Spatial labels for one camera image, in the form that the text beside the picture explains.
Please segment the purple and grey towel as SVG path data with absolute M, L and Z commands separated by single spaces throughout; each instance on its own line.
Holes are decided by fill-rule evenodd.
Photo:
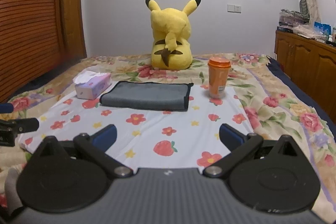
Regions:
M 187 111 L 192 83 L 132 83 L 120 81 L 100 97 L 106 107 L 153 111 Z

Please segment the floral bed quilt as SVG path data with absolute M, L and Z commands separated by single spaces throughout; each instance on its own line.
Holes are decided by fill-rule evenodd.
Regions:
M 295 90 L 278 65 L 269 57 L 227 53 L 232 67 L 226 88 L 233 88 L 252 126 L 266 140 L 290 135 L 303 150 L 321 181 L 314 212 L 327 222 L 335 221 L 335 127 L 305 94 Z M 75 93 L 73 78 L 84 69 L 98 66 L 109 72 L 113 82 L 131 81 L 165 84 L 192 83 L 208 86 L 208 55 L 196 56 L 189 69 L 162 71 L 150 65 L 148 55 L 91 57 L 82 60 L 49 83 L 13 98 L 14 111 L 3 120 L 40 118 L 67 95 Z M 1 182 L 9 170 L 20 172 L 32 152 L 19 145 L 1 148 Z

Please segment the white strawberry print cloth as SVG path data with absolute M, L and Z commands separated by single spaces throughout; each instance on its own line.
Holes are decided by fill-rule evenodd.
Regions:
M 252 131 L 242 104 L 229 87 L 222 99 L 212 99 L 204 85 L 194 85 L 185 112 L 105 107 L 98 100 L 80 100 L 71 93 L 40 116 L 38 130 L 20 135 L 18 142 L 34 152 L 47 136 L 72 140 L 80 133 L 92 135 L 113 124 L 117 139 L 107 154 L 129 168 L 203 169 L 229 153 L 219 139 L 224 123 L 243 134 Z

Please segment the purple tissue box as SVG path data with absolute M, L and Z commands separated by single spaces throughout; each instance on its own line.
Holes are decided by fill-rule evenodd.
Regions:
M 84 71 L 73 82 L 78 99 L 94 100 L 110 86 L 110 73 Z

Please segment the orange lidded cup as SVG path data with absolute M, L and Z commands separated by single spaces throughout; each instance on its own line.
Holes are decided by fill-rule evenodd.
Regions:
M 222 98 L 226 88 L 231 62 L 224 57 L 211 57 L 209 67 L 209 94 L 212 98 Z

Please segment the wooden sideboard cabinet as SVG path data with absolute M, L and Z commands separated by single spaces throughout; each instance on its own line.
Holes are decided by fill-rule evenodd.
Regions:
M 276 31 L 274 53 L 282 71 L 335 121 L 335 48 Z

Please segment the yellow Pikachu plush toy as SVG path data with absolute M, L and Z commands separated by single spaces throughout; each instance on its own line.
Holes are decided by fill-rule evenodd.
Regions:
M 161 9 L 155 0 L 145 0 L 145 3 L 150 10 L 154 39 L 151 66 L 171 71 L 187 69 L 193 62 L 189 15 L 198 8 L 201 0 L 190 0 L 183 10 Z

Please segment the stack of folded clothes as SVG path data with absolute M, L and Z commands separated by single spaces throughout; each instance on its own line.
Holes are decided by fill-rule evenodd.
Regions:
M 310 18 L 308 15 L 297 11 L 282 9 L 279 13 L 277 30 L 291 34 L 304 33 L 310 29 L 309 21 Z

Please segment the small bottles on cabinet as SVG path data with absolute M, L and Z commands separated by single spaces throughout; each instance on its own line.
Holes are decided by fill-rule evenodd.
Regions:
M 336 28 L 335 27 L 331 29 L 331 33 L 329 34 L 329 37 L 327 38 L 327 41 L 325 43 L 332 47 L 336 47 Z

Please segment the blue printed box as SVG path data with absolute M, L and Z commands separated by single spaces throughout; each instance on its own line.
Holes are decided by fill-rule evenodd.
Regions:
M 331 25 L 329 24 L 314 22 L 314 30 L 326 36 L 331 35 Z

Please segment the white wall switch plate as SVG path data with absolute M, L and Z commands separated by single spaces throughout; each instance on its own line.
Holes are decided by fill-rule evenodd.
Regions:
M 242 7 L 239 5 L 227 5 L 227 12 L 232 12 L 232 13 L 238 13 L 241 14 L 242 13 Z

